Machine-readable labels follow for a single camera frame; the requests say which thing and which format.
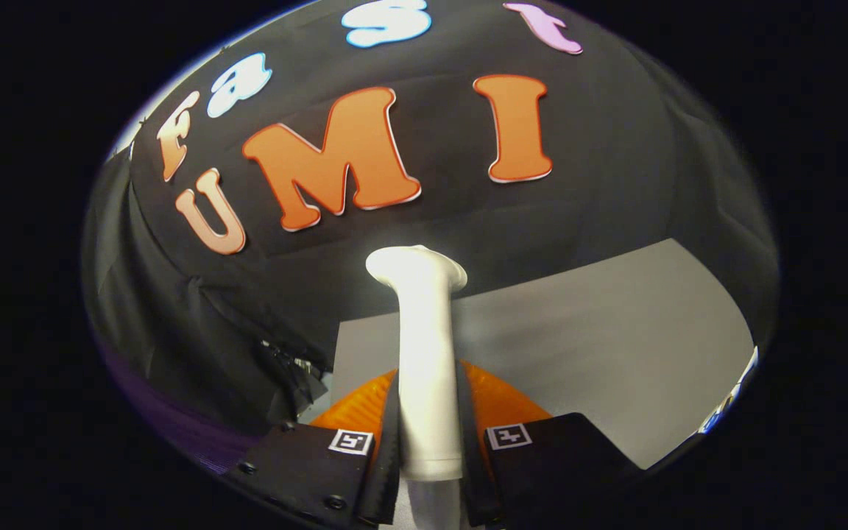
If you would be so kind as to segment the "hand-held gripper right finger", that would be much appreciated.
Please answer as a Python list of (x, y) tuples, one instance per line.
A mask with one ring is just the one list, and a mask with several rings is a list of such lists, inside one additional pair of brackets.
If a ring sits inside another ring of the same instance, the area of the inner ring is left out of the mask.
[(467, 361), (456, 369), (471, 526), (592, 529), (642, 470), (578, 412), (553, 415)]

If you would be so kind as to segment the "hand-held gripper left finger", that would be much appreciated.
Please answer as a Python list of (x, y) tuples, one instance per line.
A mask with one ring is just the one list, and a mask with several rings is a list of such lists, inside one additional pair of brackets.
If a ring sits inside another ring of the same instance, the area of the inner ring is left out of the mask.
[(227, 483), (313, 529), (393, 523), (401, 467), (396, 370), (374, 377), (312, 423), (283, 423), (246, 449)]

